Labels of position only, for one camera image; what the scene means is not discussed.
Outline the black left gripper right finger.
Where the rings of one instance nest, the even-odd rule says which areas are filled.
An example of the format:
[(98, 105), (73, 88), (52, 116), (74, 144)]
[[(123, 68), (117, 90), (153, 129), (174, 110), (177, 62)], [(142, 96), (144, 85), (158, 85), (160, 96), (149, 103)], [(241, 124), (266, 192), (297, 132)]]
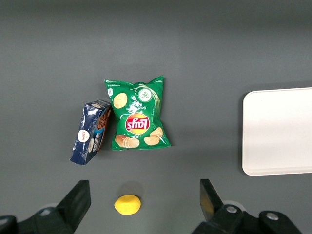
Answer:
[(233, 204), (224, 204), (209, 179), (200, 180), (200, 206), (205, 221), (194, 234), (300, 234), (283, 213), (262, 211), (254, 217)]

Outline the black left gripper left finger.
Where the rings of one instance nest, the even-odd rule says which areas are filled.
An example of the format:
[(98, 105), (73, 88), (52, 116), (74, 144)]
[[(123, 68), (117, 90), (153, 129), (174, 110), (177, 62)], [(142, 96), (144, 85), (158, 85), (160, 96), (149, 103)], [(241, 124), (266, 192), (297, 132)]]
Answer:
[(91, 206), (90, 183), (80, 180), (55, 207), (46, 207), (21, 222), (0, 217), (2, 234), (73, 234)]

